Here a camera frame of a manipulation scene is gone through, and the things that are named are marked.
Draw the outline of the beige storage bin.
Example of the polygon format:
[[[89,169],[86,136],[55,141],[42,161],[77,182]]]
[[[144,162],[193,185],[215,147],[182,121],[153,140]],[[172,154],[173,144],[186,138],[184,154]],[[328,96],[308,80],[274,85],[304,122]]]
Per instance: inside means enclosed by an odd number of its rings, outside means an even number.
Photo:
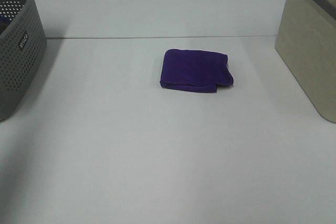
[[[335,0],[286,0],[275,49],[317,112],[335,122]]]

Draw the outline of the grey perforated laundry basket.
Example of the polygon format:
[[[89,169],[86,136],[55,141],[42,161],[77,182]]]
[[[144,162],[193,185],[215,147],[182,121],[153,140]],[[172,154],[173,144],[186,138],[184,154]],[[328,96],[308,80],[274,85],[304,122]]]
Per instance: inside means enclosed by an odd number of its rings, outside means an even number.
[[[44,57],[47,39],[35,0],[1,0],[1,120],[11,117]]]

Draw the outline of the purple towel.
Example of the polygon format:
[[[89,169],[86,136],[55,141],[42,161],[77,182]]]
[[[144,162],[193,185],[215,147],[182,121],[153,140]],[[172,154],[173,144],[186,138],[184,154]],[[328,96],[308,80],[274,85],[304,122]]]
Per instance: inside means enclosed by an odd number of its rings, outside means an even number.
[[[163,59],[160,85],[166,89],[214,93],[218,86],[230,87],[234,78],[226,54],[169,49]]]

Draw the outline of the blue towel in basket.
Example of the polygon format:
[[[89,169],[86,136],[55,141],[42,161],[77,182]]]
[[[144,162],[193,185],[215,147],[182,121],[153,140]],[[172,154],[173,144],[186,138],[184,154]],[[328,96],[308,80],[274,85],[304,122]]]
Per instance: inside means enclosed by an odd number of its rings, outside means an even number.
[[[3,28],[8,27],[10,23],[12,22],[9,18],[4,17],[4,16],[0,17],[0,21],[1,21],[1,27]]]

